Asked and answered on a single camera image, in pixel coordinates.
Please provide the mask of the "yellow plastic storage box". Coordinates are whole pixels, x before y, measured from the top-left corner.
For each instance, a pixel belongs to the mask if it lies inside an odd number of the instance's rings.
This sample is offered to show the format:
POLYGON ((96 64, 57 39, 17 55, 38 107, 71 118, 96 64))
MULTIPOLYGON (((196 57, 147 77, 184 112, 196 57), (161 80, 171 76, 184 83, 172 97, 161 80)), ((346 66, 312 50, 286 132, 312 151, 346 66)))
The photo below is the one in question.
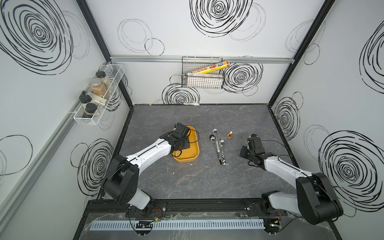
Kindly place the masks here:
POLYGON ((190 128, 190 132, 189 132, 190 147, 188 149, 184 149, 182 151, 175 151, 172 153, 173 158, 178 163, 193 162, 200 155, 200 147, 199 147, 200 135, 194 127, 188 126, 188 128, 190 128))

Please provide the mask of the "patterned handle spoon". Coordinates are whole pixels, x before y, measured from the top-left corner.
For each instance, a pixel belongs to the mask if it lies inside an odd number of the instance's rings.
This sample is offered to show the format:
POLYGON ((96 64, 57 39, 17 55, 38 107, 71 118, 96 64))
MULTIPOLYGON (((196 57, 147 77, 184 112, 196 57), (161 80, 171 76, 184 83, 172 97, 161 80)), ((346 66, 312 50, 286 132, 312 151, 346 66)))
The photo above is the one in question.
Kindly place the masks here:
POLYGON ((227 165, 227 162, 226 162, 226 159, 225 159, 225 153, 224 153, 224 148, 225 148, 225 144, 226 144, 226 141, 221 138, 220 139, 220 148, 221 148, 221 159, 222 159, 222 163, 223 165, 227 165))

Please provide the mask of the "black handle spoon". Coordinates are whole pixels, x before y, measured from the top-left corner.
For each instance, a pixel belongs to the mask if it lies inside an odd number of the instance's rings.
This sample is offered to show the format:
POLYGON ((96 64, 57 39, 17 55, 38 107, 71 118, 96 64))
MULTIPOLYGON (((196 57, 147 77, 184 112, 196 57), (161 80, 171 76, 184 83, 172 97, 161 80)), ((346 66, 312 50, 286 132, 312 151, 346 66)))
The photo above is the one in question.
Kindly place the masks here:
POLYGON ((220 154, 219 142, 217 141, 217 139, 216 139, 216 137, 214 135, 210 136, 210 141, 211 141, 211 143, 213 143, 213 145, 215 147, 215 151, 216 151, 217 158, 219 160, 220 165, 223 165, 221 154, 220 154))

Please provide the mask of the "silver spoon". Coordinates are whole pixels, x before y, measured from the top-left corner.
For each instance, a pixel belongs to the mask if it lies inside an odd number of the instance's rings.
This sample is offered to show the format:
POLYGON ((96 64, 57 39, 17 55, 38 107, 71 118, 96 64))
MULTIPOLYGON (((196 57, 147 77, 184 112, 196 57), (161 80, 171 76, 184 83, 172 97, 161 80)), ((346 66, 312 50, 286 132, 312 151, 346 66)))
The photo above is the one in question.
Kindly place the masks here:
POLYGON ((217 154, 218 154, 218 158, 219 158, 219 161, 221 162, 222 161, 222 159, 221 159, 221 149, 220 149, 220 144, 219 144, 219 141, 218 141, 218 138, 217 138, 218 130, 217 129, 213 129, 212 133, 213 133, 213 136, 215 138, 215 147, 216 147, 216 151, 217 151, 217 154))

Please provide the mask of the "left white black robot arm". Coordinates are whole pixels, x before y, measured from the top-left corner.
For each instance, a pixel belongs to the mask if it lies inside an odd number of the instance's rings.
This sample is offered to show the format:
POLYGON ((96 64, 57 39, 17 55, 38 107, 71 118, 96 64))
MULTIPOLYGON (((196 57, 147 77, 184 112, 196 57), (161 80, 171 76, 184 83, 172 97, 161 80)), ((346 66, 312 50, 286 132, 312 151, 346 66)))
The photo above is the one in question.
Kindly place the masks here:
POLYGON ((134 206, 142 211, 147 209, 152 198, 138 188, 140 174, 157 160, 188 149, 191 132, 190 127, 177 123, 172 131, 161 135, 137 153, 127 157, 115 156, 108 166, 101 190, 122 207, 134 206))

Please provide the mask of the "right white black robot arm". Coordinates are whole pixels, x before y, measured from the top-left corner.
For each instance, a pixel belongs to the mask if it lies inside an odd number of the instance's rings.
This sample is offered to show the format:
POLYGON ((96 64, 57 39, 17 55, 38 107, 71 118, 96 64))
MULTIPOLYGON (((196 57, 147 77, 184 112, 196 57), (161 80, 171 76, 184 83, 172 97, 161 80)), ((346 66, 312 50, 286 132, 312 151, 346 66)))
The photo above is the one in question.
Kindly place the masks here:
POLYGON ((279 191, 262 194, 263 213, 283 210, 304 218, 312 225, 337 220, 344 214, 342 204, 325 174, 302 170, 273 153, 267 153, 256 134, 250 135, 247 143, 242 147, 240 157, 248 160, 249 166, 275 174, 296 189, 295 194, 279 191))

